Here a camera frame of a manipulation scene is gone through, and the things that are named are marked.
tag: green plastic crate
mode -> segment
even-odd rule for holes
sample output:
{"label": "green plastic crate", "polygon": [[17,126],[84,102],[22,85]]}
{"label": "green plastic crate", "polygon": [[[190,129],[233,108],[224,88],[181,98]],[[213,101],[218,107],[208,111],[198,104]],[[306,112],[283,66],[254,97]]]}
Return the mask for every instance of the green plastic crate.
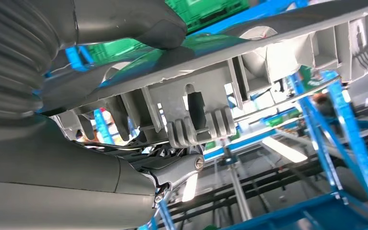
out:
{"label": "green plastic crate", "polygon": [[[166,0],[166,3],[185,21],[189,34],[250,7],[249,0]],[[88,50],[97,64],[103,64],[143,46],[127,38],[90,45]]]}
{"label": "green plastic crate", "polygon": [[185,21],[188,33],[250,7],[249,0],[166,0]]}
{"label": "green plastic crate", "polygon": [[101,43],[88,46],[88,50],[96,63],[102,64],[104,62],[112,61],[115,56],[135,50],[142,43],[126,38],[113,42]]}
{"label": "green plastic crate", "polygon": [[214,141],[211,141],[211,142],[208,142],[206,145],[205,145],[205,150],[210,150],[212,148],[215,148],[217,146],[216,142]]}
{"label": "green plastic crate", "polygon": [[283,122],[284,122],[284,118],[282,116],[278,116],[276,118],[266,121],[266,125],[273,127],[273,126],[278,126]]}

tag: metal rod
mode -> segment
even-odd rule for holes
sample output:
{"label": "metal rod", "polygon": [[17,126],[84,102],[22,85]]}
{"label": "metal rod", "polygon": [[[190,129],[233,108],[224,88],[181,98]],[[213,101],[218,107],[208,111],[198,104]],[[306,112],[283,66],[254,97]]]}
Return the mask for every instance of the metal rod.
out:
{"label": "metal rod", "polygon": [[235,166],[233,164],[230,164],[228,168],[233,183],[233,189],[235,190],[235,196],[236,199],[238,200],[238,206],[241,211],[242,221],[247,221],[252,218],[252,214],[247,204],[245,193],[243,193],[242,186],[241,183],[239,182]]}
{"label": "metal rod", "polygon": [[[311,167],[305,171],[303,171],[302,173],[305,175],[305,176],[313,176],[313,175],[316,175],[318,173],[322,172],[322,168],[320,165],[317,164],[316,167]],[[296,181],[298,181],[299,178],[296,176],[296,175],[293,175],[293,176],[290,176],[290,177],[287,177],[285,178],[283,181],[284,181],[284,184],[291,184],[291,183],[294,183]],[[280,188],[282,185],[284,185],[283,183],[280,183],[280,182],[274,182],[274,183],[271,183],[271,184],[268,184],[266,186],[263,186],[262,188],[260,188],[260,191],[262,193],[265,193],[265,192],[268,192],[268,191],[272,191],[274,189],[277,189],[277,188]],[[245,194],[245,197],[247,199],[249,198],[252,198],[252,197],[255,197],[257,196],[258,194],[256,193],[255,190],[252,190],[252,191],[249,191]],[[197,211],[194,211],[190,214],[188,214],[187,216],[182,216],[182,217],[178,217],[178,218],[175,218],[173,219],[173,222],[174,223],[177,223],[177,222],[180,222],[182,221],[183,219],[188,219],[188,218],[192,218],[192,217],[195,217],[195,216],[199,216],[201,214],[204,214],[204,213],[207,213],[207,212],[210,212],[216,208],[219,208],[219,207],[224,207],[224,206],[227,206],[227,207],[230,207],[230,205],[233,205],[233,204],[236,204],[237,200],[235,197],[233,198],[229,198],[223,202],[220,202],[214,206],[209,206],[209,207],[206,207],[204,209],[201,209],[201,210],[197,210]],[[159,224],[158,225],[159,228],[162,228],[164,227],[164,224]]]}
{"label": "metal rod", "polygon": [[167,230],[176,230],[175,225],[173,223],[173,219],[169,213],[169,210],[167,208],[166,202],[164,200],[162,200],[159,204],[158,204],[159,208],[160,208],[160,215],[161,218],[163,219],[164,225],[166,227]]}
{"label": "metal rod", "polygon": [[[265,148],[270,153],[275,153],[274,150],[272,150],[271,148],[267,147],[266,145],[262,145],[262,146],[263,146],[263,148]],[[288,168],[289,170],[291,170],[302,181],[304,181],[306,184],[308,184],[308,186],[310,186],[318,195],[322,195],[322,194],[326,194],[327,193],[325,190],[321,189],[316,184],[314,184],[314,182],[312,182],[312,180],[310,178],[304,176],[299,170],[297,170],[296,168],[294,168],[292,164],[285,165],[284,167],[285,168]]]}
{"label": "metal rod", "polygon": [[304,97],[306,97],[306,96],[308,96],[308,95],[311,95],[311,94],[313,94],[313,93],[317,92],[318,90],[322,90],[322,89],[324,89],[324,88],[328,87],[328,86],[329,86],[329,85],[331,85],[332,83],[339,81],[339,79],[340,79],[340,77],[339,77],[339,76],[338,76],[338,77],[335,77],[335,78],[333,78],[333,79],[331,79],[331,80],[329,80],[329,81],[326,81],[326,82],[322,83],[321,85],[319,85],[319,86],[317,86],[317,87],[315,87],[315,88],[313,88],[313,89],[311,89],[311,90],[309,90],[309,91],[307,91],[307,92],[305,92],[305,93],[299,94],[299,95],[294,96],[294,97],[292,97],[292,98],[289,98],[289,99],[287,99],[287,100],[285,100],[285,101],[282,101],[282,102],[276,103],[276,104],[274,104],[274,105],[272,105],[272,106],[270,106],[270,107],[267,107],[267,108],[264,108],[264,109],[261,109],[261,110],[257,110],[257,111],[255,111],[255,112],[252,112],[252,113],[249,113],[249,114],[245,114],[245,115],[243,115],[243,116],[239,116],[239,117],[237,117],[237,118],[234,118],[233,120],[234,120],[234,122],[235,122],[235,123],[236,123],[236,122],[240,122],[240,121],[243,121],[243,120],[246,120],[246,119],[248,119],[248,118],[252,117],[252,116],[253,116],[253,115],[255,115],[256,113],[261,113],[261,112],[263,112],[263,111],[266,111],[266,110],[269,110],[269,109],[272,109],[272,108],[278,108],[278,107],[279,107],[279,106],[281,106],[282,104],[296,102],[296,101],[298,101],[298,100],[299,100],[299,99],[301,99],[301,98],[304,98]]}

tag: gray plastic car part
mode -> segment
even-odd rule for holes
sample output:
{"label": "gray plastic car part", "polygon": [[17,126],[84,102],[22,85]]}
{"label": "gray plastic car part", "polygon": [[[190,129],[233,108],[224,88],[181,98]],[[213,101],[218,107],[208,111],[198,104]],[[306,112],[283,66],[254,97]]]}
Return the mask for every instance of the gray plastic car part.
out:
{"label": "gray plastic car part", "polygon": [[[222,33],[187,38],[170,51],[152,50],[66,109],[120,95],[135,127],[157,133],[164,127],[161,104],[169,141],[179,148],[234,134],[225,84],[232,84],[242,108],[250,94],[269,88],[301,65],[334,69],[346,82],[368,72],[368,0],[317,4]],[[191,116],[184,106],[183,96],[193,93],[202,96],[197,110],[202,109],[204,117]],[[201,119],[206,120],[204,127],[198,125]]]}
{"label": "gray plastic car part", "polygon": [[[169,49],[185,33],[159,0],[0,0],[0,230],[129,229],[151,218],[153,181],[123,158],[64,138],[53,120],[34,113],[42,107],[34,93],[61,48],[132,37]],[[89,79],[95,72],[101,78]],[[61,108],[74,101],[70,94],[84,97],[104,76],[103,69],[87,74],[91,86],[45,99]]]}

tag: black pipe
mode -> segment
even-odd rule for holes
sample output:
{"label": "black pipe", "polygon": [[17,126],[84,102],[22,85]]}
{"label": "black pipe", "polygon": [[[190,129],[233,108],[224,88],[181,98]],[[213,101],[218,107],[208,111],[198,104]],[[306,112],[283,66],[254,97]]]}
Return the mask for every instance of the black pipe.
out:
{"label": "black pipe", "polygon": [[[301,172],[302,174],[304,174],[305,176],[309,177],[309,176],[313,176],[313,175],[316,175],[316,174],[319,174],[321,173],[323,170],[322,170],[322,167],[320,165],[316,166],[316,167],[313,167],[309,170],[305,170],[303,172]],[[284,184],[291,184],[291,183],[294,183],[294,182],[297,182],[299,181],[299,177],[296,176],[296,175],[293,175],[293,176],[290,176],[288,178],[285,178],[282,183]],[[264,187],[261,187],[259,188],[259,190],[261,191],[261,193],[265,193],[265,192],[269,192],[271,190],[274,190],[276,188],[280,188],[282,186],[282,183],[281,182],[274,182],[272,184],[269,184],[269,185],[266,185]],[[252,197],[255,197],[257,196],[258,193],[256,191],[249,191],[247,193],[245,193],[245,197],[246,199],[249,199],[249,198],[252,198]],[[192,212],[186,216],[182,216],[182,217],[178,217],[178,218],[175,218],[173,219],[173,223],[177,223],[177,222],[180,222],[180,221],[183,221],[185,219],[188,219],[188,218],[192,218],[192,217],[195,217],[195,216],[198,216],[198,215],[201,215],[201,214],[204,214],[206,212],[210,212],[216,208],[220,208],[220,207],[224,207],[224,206],[230,206],[230,205],[233,205],[233,204],[236,204],[237,203],[237,199],[235,197],[233,198],[229,198],[225,201],[222,201],[216,205],[213,205],[213,206],[209,206],[209,207],[206,207],[204,209],[201,209],[201,210],[197,210],[195,212]],[[164,227],[164,223],[161,223],[157,226],[158,228],[162,228]]]}

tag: blue metal rack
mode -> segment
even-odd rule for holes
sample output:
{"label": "blue metal rack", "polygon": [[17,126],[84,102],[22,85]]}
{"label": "blue metal rack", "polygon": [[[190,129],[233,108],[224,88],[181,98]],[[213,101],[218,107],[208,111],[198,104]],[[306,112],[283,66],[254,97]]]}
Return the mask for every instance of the blue metal rack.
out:
{"label": "blue metal rack", "polygon": [[368,229],[368,219],[357,213],[351,206],[347,206],[343,200],[335,199],[334,194],[326,194],[224,230],[280,229],[364,230]]}

